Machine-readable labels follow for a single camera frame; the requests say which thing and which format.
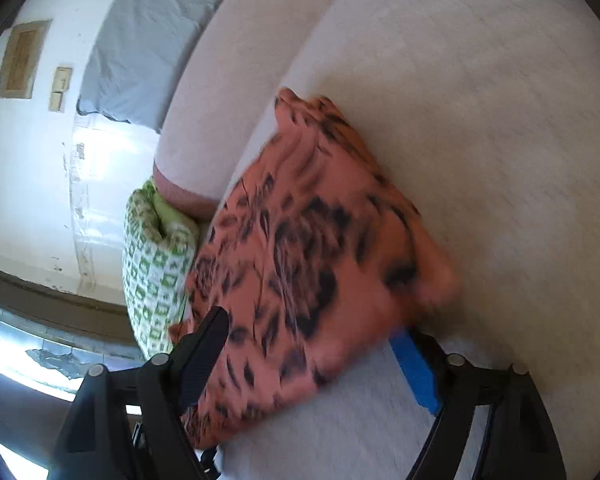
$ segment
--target beige cushion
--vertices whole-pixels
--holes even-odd
[[[225,0],[195,47],[155,162],[218,200],[262,109],[332,0]]]
[[[340,105],[458,263],[464,301],[437,323],[445,349],[482,365],[525,362],[568,477],[592,478],[600,468],[600,22],[589,7],[583,0],[337,0],[282,84]],[[274,128],[267,107],[234,179]],[[384,380],[364,369],[360,388]],[[228,456],[241,463],[248,441],[250,456],[266,461],[271,432],[282,440],[301,431],[294,435],[302,452],[293,453],[321,467],[333,456],[381,450],[378,463],[365,451],[347,462],[351,475],[330,470],[333,478],[403,478],[430,421],[379,399],[372,387],[356,404],[345,402],[352,394],[339,385],[327,395],[343,399],[330,404],[343,406],[337,417],[320,412],[320,403],[318,411],[298,410],[284,428],[271,424],[232,443]],[[329,430],[348,416],[355,420],[342,423],[346,434]],[[392,440],[367,442],[371,426],[388,428]],[[474,434],[457,478],[470,478],[479,444]],[[275,454],[258,462],[258,472],[287,459]],[[319,473],[303,468],[286,478]]]

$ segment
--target wooden frame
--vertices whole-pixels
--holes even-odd
[[[51,20],[16,25],[11,29],[0,67],[0,97],[31,99],[33,82]]]

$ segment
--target silver bolt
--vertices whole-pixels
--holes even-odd
[[[98,376],[102,375],[103,372],[104,372],[104,366],[102,366],[102,365],[93,365],[91,368],[89,368],[89,375],[91,377],[98,377]]]
[[[169,354],[156,354],[151,358],[151,364],[155,366],[162,366],[167,364],[169,360]]]
[[[529,368],[522,363],[513,363],[513,371],[518,375],[527,375],[529,373]]]
[[[446,362],[452,366],[464,366],[466,359],[460,354],[449,354],[446,356]]]

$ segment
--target green checkered blanket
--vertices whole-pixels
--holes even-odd
[[[126,204],[123,287],[131,327],[147,359],[173,348],[168,328],[182,320],[199,234],[196,223],[171,208],[152,180]]]

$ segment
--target orange fabric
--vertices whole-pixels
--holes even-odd
[[[228,341],[183,416],[205,449],[313,394],[365,349],[458,290],[413,204],[326,98],[276,99],[279,132],[217,215],[188,279],[190,319],[230,315]]]

